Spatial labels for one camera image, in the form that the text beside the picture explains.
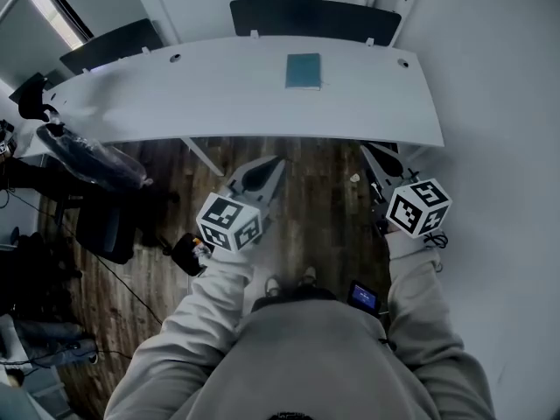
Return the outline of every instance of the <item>gray sweatshirt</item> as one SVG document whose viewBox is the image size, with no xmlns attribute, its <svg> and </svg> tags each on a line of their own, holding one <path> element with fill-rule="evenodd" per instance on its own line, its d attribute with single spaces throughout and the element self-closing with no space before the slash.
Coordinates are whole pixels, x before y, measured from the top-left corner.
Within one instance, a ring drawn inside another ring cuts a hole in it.
<svg viewBox="0 0 560 420">
<path fill-rule="evenodd" d="M 241 321 L 252 269 L 216 252 L 161 333 L 135 352 L 107 419 L 494 418 L 487 379 L 452 332 L 434 266 L 387 236 L 392 326 L 335 301 L 267 306 Z"/>
</svg>

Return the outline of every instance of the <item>shoe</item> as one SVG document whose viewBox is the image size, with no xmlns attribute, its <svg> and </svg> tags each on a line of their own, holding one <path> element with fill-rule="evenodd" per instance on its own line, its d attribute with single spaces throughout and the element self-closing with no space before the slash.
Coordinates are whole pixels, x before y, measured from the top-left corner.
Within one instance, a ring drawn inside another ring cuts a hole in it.
<svg viewBox="0 0 560 420">
<path fill-rule="evenodd" d="M 264 294 L 267 298 L 275 298 L 280 295 L 282 288 L 275 276 L 269 277 L 269 279 L 264 284 Z"/>
<path fill-rule="evenodd" d="M 305 270 L 304 274 L 299 279 L 297 286 L 302 286 L 304 284 L 309 284 L 310 286 L 317 285 L 317 271 L 312 266 Z"/>
</svg>

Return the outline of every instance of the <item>wooden floor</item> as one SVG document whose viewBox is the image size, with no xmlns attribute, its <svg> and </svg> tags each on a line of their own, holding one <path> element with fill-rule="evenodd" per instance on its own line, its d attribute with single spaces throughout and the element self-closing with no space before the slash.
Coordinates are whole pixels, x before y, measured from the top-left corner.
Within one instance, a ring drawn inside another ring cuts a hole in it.
<svg viewBox="0 0 560 420">
<path fill-rule="evenodd" d="M 320 285 L 346 298 L 353 279 L 378 291 L 389 290 L 389 271 L 382 241 L 370 225 L 368 182 L 361 170 L 357 142 L 312 138 L 211 138 L 211 153 L 220 158 L 228 176 L 237 166 L 269 154 L 288 159 L 286 178 L 275 203 L 278 235 L 277 265 L 295 278 L 305 266 L 318 270 Z M 128 143 L 121 149 L 146 166 L 155 185 L 179 193 L 178 204 L 160 214 L 158 232 L 176 242 L 196 232 L 195 216 L 211 191 L 227 178 L 212 174 L 180 140 Z M 361 179 L 352 183 L 350 177 Z M 44 210 L 53 203 L 44 199 Z M 74 226 L 77 212 L 66 212 L 65 223 Z M 42 231 L 52 234 L 52 222 L 42 216 Z M 136 347 L 156 334 L 159 324 L 97 259 L 74 245 L 81 280 L 70 284 L 73 312 L 94 334 L 101 350 L 132 355 Z M 136 245 L 135 256 L 124 266 L 109 264 L 163 319 L 188 292 L 189 282 L 179 267 L 159 250 Z M 107 401 L 123 377 L 129 360 L 104 354 L 96 366 L 62 368 L 60 377 L 76 412 L 84 418 L 102 418 Z"/>
</svg>

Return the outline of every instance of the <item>plastic bag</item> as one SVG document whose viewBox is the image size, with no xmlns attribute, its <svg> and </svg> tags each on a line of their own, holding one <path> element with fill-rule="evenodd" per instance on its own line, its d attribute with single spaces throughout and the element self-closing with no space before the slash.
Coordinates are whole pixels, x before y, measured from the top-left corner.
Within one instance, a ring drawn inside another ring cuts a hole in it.
<svg viewBox="0 0 560 420">
<path fill-rule="evenodd" d="M 48 124 L 37 128 L 37 136 L 76 178 L 97 184 L 114 193 L 140 190 L 152 183 L 145 168 L 113 146 L 78 136 L 51 112 Z"/>
</svg>

